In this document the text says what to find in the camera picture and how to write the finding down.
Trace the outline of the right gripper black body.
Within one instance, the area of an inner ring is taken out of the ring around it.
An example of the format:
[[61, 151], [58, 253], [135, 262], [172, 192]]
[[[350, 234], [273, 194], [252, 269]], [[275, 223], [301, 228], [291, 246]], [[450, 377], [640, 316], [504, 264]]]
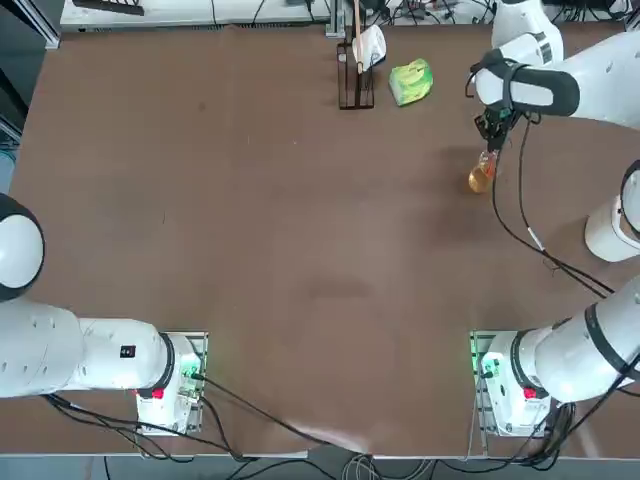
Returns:
[[515, 112], [509, 108], [492, 109], [486, 107], [474, 118], [474, 124], [482, 138], [499, 138], [513, 128]]

